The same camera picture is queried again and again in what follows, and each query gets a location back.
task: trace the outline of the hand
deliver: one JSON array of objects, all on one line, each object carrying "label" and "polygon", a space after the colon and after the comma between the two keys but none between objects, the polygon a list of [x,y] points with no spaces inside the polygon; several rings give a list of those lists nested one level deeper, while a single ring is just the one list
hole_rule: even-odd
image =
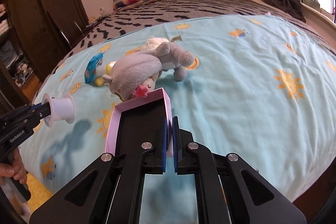
[{"label": "hand", "polygon": [[0,163],[0,185],[4,183],[3,177],[11,178],[18,180],[21,184],[27,182],[27,174],[23,166],[23,162],[20,156],[19,149],[16,148],[13,151],[14,160],[12,166],[8,164]]}]

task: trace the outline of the metal screw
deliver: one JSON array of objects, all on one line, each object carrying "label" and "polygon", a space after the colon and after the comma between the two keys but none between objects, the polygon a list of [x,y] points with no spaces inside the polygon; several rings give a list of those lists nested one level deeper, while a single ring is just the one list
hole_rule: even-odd
[{"label": "metal screw", "polygon": [[197,144],[197,143],[189,143],[189,144],[188,144],[188,147],[189,147],[190,149],[197,149],[197,148],[198,148],[198,144]]},{"label": "metal screw", "polygon": [[152,144],[149,143],[149,142],[144,142],[144,143],[141,145],[141,147],[142,147],[143,149],[151,149],[151,148],[152,148]]},{"label": "metal screw", "polygon": [[238,158],[238,156],[236,154],[232,153],[232,154],[229,154],[228,159],[230,161],[237,161],[239,158]]},{"label": "metal screw", "polygon": [[105,153],[105,154],[101,155],[100,158],[101,158],[102,161],[109,161],[109,160],[112,159],[112,156],[109,153]]}]

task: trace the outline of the white cylinder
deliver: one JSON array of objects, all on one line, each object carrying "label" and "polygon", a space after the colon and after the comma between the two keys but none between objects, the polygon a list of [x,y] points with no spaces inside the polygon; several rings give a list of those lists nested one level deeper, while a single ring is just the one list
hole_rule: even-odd
[{"label": "white cylinder", "polygon": [[103,76],[106,74],[106,66],[97,66],[96,67],[96,75],[97,76]]},{"label": "white cylinder", "polygon": [[54,122],[65,120],[67,123],[73,123],[76,118],[76,105],[71,95],[65,95],[63,98],[51,98],[49,94],[44,94],[42,104],[48,102],[50,105],[50,115],[44,118],[44,122],[51,127]]}]

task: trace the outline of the gray plush toy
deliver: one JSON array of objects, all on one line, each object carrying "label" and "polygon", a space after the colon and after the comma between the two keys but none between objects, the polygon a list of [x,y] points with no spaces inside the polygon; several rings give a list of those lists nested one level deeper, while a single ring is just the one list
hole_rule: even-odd
[{"label": "gray plush toy", "polygon": [[111,69],[110,75],[102,78],[109,84],[110,91],[122,101],[133,97],[147,97],[154,90],[155,82],[162,70],[174,69],[174,78],[186,78],[184,67],[190,66],[194,55],[184,51],[175,42],[164,39],[155,50],[139,51],[119,59]]}]

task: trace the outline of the pink flower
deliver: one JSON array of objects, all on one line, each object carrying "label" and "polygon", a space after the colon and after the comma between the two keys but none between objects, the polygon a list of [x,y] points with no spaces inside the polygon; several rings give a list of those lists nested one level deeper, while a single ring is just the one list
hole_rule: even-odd
[{"label": "pink flower", "polygon": [[136,98],[147,98],[148,88],[143,85],[138,85],[138,87],[132,92]]}]

